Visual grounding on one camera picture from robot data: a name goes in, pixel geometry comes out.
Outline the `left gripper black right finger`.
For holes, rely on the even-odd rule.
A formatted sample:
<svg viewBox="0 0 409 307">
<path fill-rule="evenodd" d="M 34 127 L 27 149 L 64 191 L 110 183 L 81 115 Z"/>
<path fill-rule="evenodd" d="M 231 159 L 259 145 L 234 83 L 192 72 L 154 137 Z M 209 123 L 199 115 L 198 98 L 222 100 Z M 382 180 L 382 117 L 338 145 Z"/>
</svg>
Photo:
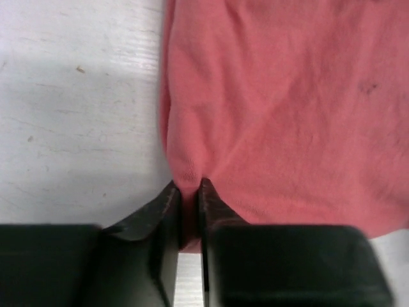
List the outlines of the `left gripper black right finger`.
<svg viewBox="0 0 409 307">
<path fill-rule="evenodd" d="M 246 221 L 221 199 L 212 181 L 208 178 L 201 180 L 197 192 L 197 210 L 201 235 L 204 305 L 225 306 L 226 303 L 223 301 L 222 294 L 223 287 L 219 285 L 222 261 L 213 255 L 222 251 L 223 247 L 221 243 L 217 244 L 211 238 L 211 234 L 219 227 L 245 225 Z"/>
</svg>

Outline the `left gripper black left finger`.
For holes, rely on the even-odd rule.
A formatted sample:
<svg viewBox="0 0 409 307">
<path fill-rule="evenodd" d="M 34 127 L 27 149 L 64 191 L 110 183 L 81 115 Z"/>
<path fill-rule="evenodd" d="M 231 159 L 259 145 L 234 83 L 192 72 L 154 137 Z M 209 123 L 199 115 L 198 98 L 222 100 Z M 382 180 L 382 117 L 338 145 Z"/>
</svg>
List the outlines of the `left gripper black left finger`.
<svg viewBox="0 0 409 307">
<path fill-rule="evenodd" d="M 180 192 L 159 195 L 108 228 L 102 306 L 172 306 L 178 263 Z"/>
</svg>

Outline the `salmon pink t-shirt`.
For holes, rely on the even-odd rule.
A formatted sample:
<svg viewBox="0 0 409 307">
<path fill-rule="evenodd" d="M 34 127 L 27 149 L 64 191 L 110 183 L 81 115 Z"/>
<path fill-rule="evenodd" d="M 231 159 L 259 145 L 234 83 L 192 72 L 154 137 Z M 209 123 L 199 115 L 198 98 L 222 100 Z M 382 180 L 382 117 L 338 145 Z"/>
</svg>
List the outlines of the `salmon pink t-shirt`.
<svg viewBox="0 0 409 307">
<path fill-rule="evenodd" d="M 408 226 L 407 1 L 167 1 L 161 71 L 182 250 L 203 178 L 250 223 Z"/>
</svg>

